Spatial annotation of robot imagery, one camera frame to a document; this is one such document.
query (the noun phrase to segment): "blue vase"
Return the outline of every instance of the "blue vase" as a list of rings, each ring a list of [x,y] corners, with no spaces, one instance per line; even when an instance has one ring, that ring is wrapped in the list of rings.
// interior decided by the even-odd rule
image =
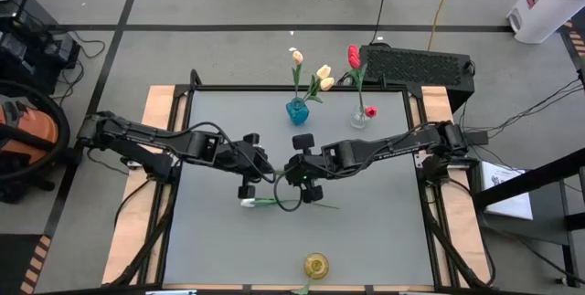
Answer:
[[[309,108],[300,98],[294,98],[286,103],[286,112],[295,126],[302,125],[309,118]]]

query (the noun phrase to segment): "white flower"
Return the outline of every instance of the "white flower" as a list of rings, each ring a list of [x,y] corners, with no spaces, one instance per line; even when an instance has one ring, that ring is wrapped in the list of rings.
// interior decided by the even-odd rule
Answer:
[[[255,198],[247,198],[247,199],[242,199],[239,204],[242,207],[253,208],[254,207],[254,201],[256,201]]]
[[[317,70],[317,77],[320,80],[323,80],[323,79],[326,79],[327,77],[329,77],[330,73],[331,73],[331,67],[324,65],[320,69]]]
[[[319,85],[321,85],[321,90],[329,90],[329,89],[331,89],[331,87],[333,86],[334,83],[335,83],[335,79],[326,78],[326,79],[321,80],[321,83]]]
[[[294,64],[298,66],[303,63],[303,54],[299,51],[294,51],[294,53],[292,53],[292,59],[294,60]]]

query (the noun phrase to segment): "red flower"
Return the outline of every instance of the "red flower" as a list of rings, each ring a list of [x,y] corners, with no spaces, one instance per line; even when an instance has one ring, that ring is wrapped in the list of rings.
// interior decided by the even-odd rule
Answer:
[[[364,113],[368,118],[374,118],[378,114],[378,109],[376,107],[367,107],[364,109]]]
[[[359,52],[357,51],[357,46],[350,45],[347,49],[347,61],[349,62],[349,66],[351,68],[359,69],[361,66],[361,61],[359,60]]]

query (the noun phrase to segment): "vacuum cleaner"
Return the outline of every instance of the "vacuum cleaner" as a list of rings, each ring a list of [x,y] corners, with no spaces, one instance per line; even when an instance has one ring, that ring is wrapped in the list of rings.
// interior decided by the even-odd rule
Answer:
[[[30,187],[53,190],[43,172],[78,155],[68,148],[69,123],[51,98],[10,80],[0,80],[0,95],[13,98],[0,104],[0,201],[16,203]]]

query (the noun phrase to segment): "concrete floor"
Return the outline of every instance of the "concrete floor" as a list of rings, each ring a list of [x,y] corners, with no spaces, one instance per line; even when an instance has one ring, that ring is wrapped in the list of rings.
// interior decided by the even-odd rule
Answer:
[[[62,24],[111,25],[121,20],[126,0],[38,0]],[[383,25],[430,25],[440,0],[385,0]],[[447,0],[440,25],[500,26],[516,0]],[[130,25],[267,25],[375,24],[379,0],[135,0]],[[82,60],[85,79],[66,100],[72,131],[80,125],[96,81],[110,69],[99,110],[131,120],[142,117],[149,86],[187,83],[196,68],[207,84],[291,83],[290,47],[305,55],[307,68],[326,63],[339,77],[346,69],[346,46],[366,44],[370,31],[125,31],[112,54]],[[113,31],[80,32],[110,47]],[[426,49],[427,32],[380,32],[392,47]],[[477,66],[476,92],[470,98],[468,126],[492,126],[544,99],[576,78],[575,68],[558,34],[537,46],[516,42],[507,33],[438,33],[433,50],[468,54]],[[505,162],[531,168],[585,146],[582,93],[525,118],[491,140],[489,149]],[[495,158],[480,152],[488,161]],[[117,164],[115,154],[97,154]],[[54,175],[60,178],[59,172]],[[125,177],[91,162],[75,176],[37,291],[98,287],[112,240],[113,217]],[[568,189],[569,208],[585,210],[580,194]],[[33,193],[21,205],[0,205],[0,233],[42,233],[56,192]],[[575,233],[581,270],[585,234]],[[495,285],[503,290],[579,294],[555,285],[553,269],[521,245],[485,233],[497,267]],[[562,264],[559,246],[535,242],[538,250]]]

